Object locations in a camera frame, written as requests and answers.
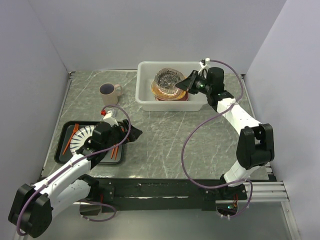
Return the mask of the woven bamboo plate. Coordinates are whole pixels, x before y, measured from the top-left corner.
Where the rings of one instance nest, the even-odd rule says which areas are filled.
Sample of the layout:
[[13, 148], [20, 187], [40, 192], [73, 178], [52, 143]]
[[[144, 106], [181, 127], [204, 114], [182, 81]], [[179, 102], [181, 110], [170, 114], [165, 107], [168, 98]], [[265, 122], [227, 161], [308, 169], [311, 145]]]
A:
[[164, 88], [160, 85], [156, 84], [154, 81], [151, 83], [150, 86], [151, 92], [153, 95], [162, 101], [177, 101], [182, 99], [187, 92], [183, 91], [177, 87], [173, 88]]

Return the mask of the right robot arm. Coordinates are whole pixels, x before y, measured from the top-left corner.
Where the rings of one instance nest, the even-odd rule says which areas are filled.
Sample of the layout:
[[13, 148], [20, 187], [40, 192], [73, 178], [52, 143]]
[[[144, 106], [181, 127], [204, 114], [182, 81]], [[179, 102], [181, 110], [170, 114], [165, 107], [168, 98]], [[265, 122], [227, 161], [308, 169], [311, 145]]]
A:
[[239, 135], [236, 162], [222, 176], [222, 184], [218, 188], [222, 198], [230, 199], [236, 194], [236, 187], [251, 173], [274, 160], [275, 150], [272, 126], [262, 124], [238, 104], [237, 99], [225, 89], [224, 77], [224, 70], [219, 67], [193, 70], [175, 86], [189, 94], [204, 94], [218, 116], [223, 116]]

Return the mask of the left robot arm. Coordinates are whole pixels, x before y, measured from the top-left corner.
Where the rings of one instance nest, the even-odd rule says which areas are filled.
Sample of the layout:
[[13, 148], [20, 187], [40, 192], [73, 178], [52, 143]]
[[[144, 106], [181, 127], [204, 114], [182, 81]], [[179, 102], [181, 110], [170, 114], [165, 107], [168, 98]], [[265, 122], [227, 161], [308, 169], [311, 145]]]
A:
[[52, 220], [73, 203], [99, 200], [99, 181], [87, 173], [115, 147], [135, 142], [142, 130], [124, 119], [116, 124], [99, 122], [75, 155], [52, 175], [32, 185], [23, 184], [16, 192], [8, 221], [20, 236], [37, 238]]

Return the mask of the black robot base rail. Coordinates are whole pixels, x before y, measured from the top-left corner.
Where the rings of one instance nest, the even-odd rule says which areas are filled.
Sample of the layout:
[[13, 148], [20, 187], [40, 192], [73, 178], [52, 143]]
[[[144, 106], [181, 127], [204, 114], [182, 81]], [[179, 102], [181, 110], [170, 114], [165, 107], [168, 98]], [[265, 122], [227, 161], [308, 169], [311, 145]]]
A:
[[188, 179], [156, 178], [95, 178], [90, 180], [89, 201], [108, 204], [118, 211], [188, 210], [215, 211], [217, 201], [246, 200], [243, 184], [223, 187], [217, 179], [201, 179], [193, 184]]

